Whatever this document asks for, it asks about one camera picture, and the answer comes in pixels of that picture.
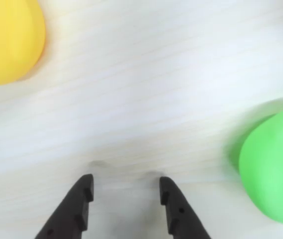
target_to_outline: white table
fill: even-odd
[[[168,239],[173,178],[213,239],[282,239],[229,163],[283,109],[283,0],[40,0],[48,40],[0,86],[0,239],[34,238],[95,176],[84,239]]]

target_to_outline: yellow object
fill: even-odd
[[[0,0],[0,85],[24,76],[44,44],[45,23],[37,0]]]

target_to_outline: wood grain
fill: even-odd
[[[283,0],[40,0],[34,70],[0,86],[0,239],[34,238],[96,178],[84,239],[167,239],[172,177],[214,239],[281,239],[233,143],[283,109]]]

